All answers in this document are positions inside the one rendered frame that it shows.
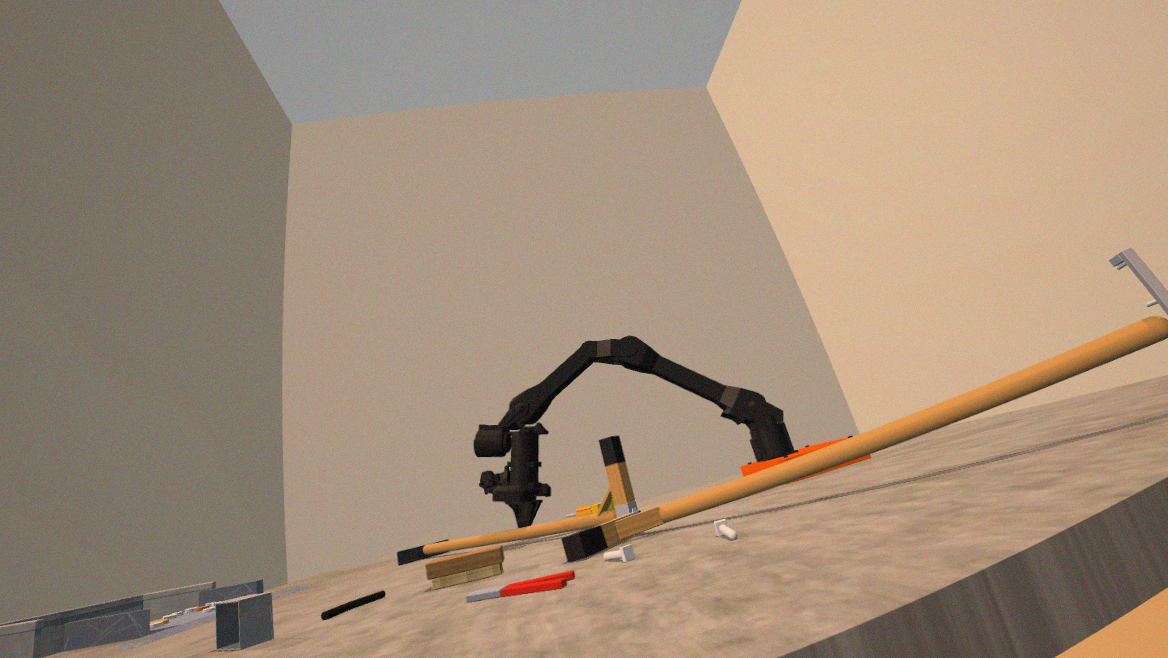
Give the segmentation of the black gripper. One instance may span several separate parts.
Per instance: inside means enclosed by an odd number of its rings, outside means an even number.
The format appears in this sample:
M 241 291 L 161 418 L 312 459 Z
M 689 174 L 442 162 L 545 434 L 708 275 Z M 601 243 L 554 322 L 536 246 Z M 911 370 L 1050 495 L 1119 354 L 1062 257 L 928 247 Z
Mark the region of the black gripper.
M 510 456 L 507 467 L 510 467 L 509 485 L 498 486 L 493 491 L 492 501 L 505 501 L 514 510 L 517 528 L 531 526 L 543 500 L 537 496 L 551 496 L 548 484 L 538 482 L 538 457 Z

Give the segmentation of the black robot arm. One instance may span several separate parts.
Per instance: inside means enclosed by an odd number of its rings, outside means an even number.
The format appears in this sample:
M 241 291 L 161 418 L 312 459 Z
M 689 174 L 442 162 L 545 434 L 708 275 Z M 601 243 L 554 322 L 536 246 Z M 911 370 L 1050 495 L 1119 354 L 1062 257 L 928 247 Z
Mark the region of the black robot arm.
M 583 342 L 541 383 L 512 399 L 508 413 L 498 425 L 479 425 L 474 439 L 477 457 L 505 457 L 509 452 L 516 457 L 538 457 L 538 434 L 548 434 L 538 418 L 552 399 L 595 362 L 623 365 L 630 370 L 653 374 L 710 400 L 723 410 L 721 417 L 748 425 L 756 462 L 799 452 L 792 446 L 783 410 L 766 402 L 760 393 L 721 385 L 659 355 L 635 335 L 626 335 Z M 535 425 L 526 425 L 535 422 Z

